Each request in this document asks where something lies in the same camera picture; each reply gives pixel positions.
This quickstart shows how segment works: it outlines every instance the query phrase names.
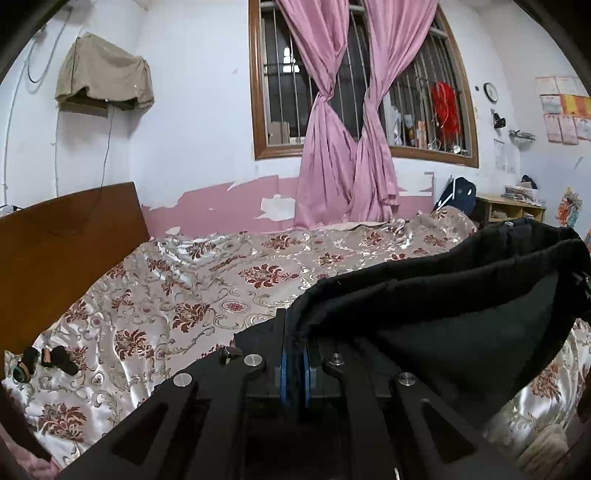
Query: wooden headboard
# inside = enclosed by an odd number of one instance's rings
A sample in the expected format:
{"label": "wooden headboard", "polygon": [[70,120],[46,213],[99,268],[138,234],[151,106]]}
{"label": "wooden headboard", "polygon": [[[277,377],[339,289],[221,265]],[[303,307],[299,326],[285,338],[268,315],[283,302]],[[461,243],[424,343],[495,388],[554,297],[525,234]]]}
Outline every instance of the wooden headboard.
{"label": "wooden headboard", "polygon": [[0,218],[0,378],[104,273],[149,240],[133,183],[59,197]]}

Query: window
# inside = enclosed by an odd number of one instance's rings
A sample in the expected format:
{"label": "window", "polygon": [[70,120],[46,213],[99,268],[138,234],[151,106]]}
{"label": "window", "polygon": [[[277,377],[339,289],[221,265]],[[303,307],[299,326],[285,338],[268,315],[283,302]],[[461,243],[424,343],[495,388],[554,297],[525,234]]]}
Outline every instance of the window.
{"label": "window", "polygon": [[[349,11],[348,48],[330,106],[358,141],[369,82],[369,43],[362,0],[350,0]],[[277,4],[250,0],[249,17],[256,159],[301,155],[318,88]],[[421,50],[384,97],[380,117],[392,156],[478,166],[466,73],[439,8]]]}

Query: metal screw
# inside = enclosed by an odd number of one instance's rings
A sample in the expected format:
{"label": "metal screw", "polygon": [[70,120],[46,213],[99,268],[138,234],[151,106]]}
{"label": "metal screw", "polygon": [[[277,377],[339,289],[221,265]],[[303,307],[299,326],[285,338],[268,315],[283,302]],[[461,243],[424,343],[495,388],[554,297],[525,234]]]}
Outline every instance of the metal screw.
{"label": "metal screw", "polygon": [[329,363],[336,367],[340,367],[341,365],[345,364],[345,359],[343,355],[341,355],[340,353],[333,353],[333,356],[329,360]]}
{"label": "metal screw", "polygon": [[173,383],[177,387],[188,387],[192,381],[193,381],[193,377],[191,377],[191,375],[189,375],[188,373],[185,373],[185,372],[183,372],[181,374],[177,374],[173,378]]}
{"label": "metal screw", "polygon": [[262,363],[262,357],[257,353],[251,353],[244,357],[244,363],[249,367],[258,367]]}
{"label": "metal screw", "polygon": [[416,380],[413,374],[410,374],[408,372],[402,372],[401,374],[398,374],[398,383],[404,385],[405,387],[410,387],[414,385],[415,382]]}

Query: clock face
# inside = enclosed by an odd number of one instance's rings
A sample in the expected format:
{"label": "clock face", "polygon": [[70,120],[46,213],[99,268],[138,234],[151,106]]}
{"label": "clock face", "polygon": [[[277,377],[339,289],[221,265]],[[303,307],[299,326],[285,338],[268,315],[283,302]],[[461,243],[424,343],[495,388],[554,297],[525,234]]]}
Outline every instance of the clock face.
{"label": "clock face", "polygon": [[484,93],[492,103],[497,103],[499,94],[496,92],[496,88],[492,83],[484,84]]}

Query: wooden desk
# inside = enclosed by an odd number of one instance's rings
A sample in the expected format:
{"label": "wooden desk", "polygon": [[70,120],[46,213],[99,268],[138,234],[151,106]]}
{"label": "wooden desk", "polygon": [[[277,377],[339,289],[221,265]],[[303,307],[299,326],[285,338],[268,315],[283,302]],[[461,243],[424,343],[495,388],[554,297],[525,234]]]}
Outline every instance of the wooden desk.
{"label": "wooden desk", "polygon": [[[494,211],[505,212],[507,218],[492,218],[491,214]],[[529,213],[534,216],[535,220],[543,222],[545,211],[545,207],[516,202],[503,197],[480,194],[476,196],[476,207],[470,218],[471,220],[478,222],[482,228],[493,222],[506,222],[508,220],[522,218],[524,213]]]}

